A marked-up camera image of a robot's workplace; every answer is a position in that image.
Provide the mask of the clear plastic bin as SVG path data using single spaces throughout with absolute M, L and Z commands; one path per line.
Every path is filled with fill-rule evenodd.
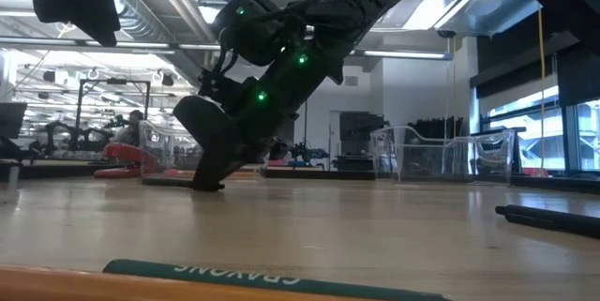
M 142 179 L 179 181 L 186 184 L 196 173 L 203 150 L 184 129 L 140 123 Z
M 508 184 L 512 175 L 515 132 L 434 139 L 407 126 L 370 133 L 375 177 L 399 183 Z

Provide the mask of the black pen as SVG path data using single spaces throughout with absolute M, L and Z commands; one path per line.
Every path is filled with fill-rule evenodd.
M 583 216 L 564 218 L 527 218 L 524 216 L 507 215 L 509 222 L 562 233 L 572 233 L 600 239 L 600 218 Z
M 556 212 L 546 209 L 538 209 L 527 206 L 513 205 L 509 204 L 506 206 L 496 206 L 495 212 L 498 215 L 504 216 L 507 215 L 517 215 L 524 216 L 527 218 L 564 218 L 564 217 L 574 217 L 574 216 L 582 216 L 577 214 L 570 214 L 564 212 Z

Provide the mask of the person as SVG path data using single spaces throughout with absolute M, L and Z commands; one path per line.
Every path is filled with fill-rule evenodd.
M 139 123 L 144 119 L 143 113 L 139 110 L 134 110 L 129 114 L 129 124 L 121 128 L 113 138 L 114 143 L 124 143 L 133 146 L 138 146 L 140 143 Z

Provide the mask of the red stapler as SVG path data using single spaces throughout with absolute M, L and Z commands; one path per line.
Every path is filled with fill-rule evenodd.
M 97 170 L 95 178 L 117 179 L 141 177 L 144 173 L 154 173 L 158 170 L 158 159 L 138 146 L 126 143 L 108 143 L 102 156 L 106 159 L 121 160 L 123 167 Z

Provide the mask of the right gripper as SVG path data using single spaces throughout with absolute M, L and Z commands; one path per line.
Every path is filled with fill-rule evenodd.
M 303 101 L 303 66 L 273 64 L 261 78 L 234 81 L 213 70 L 202 72 L 199 96 L 212 99 L 232 120 L 232 127 L 203 148 L 191 188 L 215 192 L 232 173 L 263 164 L 278 127 Z

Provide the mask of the black cabinet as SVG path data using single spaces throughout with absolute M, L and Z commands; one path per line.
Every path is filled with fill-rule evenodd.
M 339 116 L 340 154 L 337 169 L 346 172 L 372 172 L 370 133 L 383 128 L 382 115 L 344 112 Z

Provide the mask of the long white light bar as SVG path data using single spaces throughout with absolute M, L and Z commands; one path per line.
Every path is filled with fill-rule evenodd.
M 119 41 L 115 46 L 105 47 L 94 40 L 62 39 L 62 38 L 23 38 L 0 36 L 0 48 L 20 50 L 57 50 L 77 52 L 112 52 L 112 53 L 166 53 L 175 51 L 219 52 L 220 46 L 216 43 L 162 43 L 141 41 Z M 393 51 L 393 50 L 367 50 L 354 49 L 349 56 L 415 59 L 415 60 L 441 60 L 451 61 L 452 53 L 418 52 L 418 51 Z

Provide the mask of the black gantry frame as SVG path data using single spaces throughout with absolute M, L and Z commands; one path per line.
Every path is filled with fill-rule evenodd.
M 86 96 L 90 91 L 94 90 L 95 87 L 100 83 L 106 83 L 111 85 L 128 85 L 128 84 L 143 84 L 146 87 L 145 91 L 142 91 L 142 98 L 145 100 L 144 103 L 144 118 L 148 118 L 148 109 L 150 104 L 150 93 L 151 93 L 151 83 L 149 81 L 135 81 L 135 80 L 127 80 L 124 78 L 109 78 L 106 80 L 92 80 L 92 79 L 80 79 L 79 91 L 78 91 L 78 101 L 76 106 L 76 120 L 75 120 L 75 131 L 71 134 L 70 142 L 75 144 L 80 134 L 83 132 L 80 129 L 81 123 L 81 114 L 83 108 L 83 97 Z

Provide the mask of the silver rectangular air duct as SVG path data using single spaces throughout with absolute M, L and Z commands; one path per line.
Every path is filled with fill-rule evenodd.
M 534 14 L 536 0 L 401 0 L 372 27 L 378 33 L 453 31 L 494 36 Z

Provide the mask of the green crayon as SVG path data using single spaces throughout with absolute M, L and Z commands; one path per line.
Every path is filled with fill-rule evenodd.
M 165 278 L 202 283 L 214 283 L 282 292 L 309 293 L 350 298 L 387 301 L 451 301 L 437 293 L 391 289 L 314 279 L 290 278 L 250 273 L 239 270 L 217 269 L 190 265 L 152 263 L 115 259 L 102 269 L 103 273 L 146 278 Z

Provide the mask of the black computer monitor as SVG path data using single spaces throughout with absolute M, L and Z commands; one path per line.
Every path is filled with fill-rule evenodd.
M 23 124 L 27 104 L 23 102 L 0 103 L 0 137 L 16 139 Z

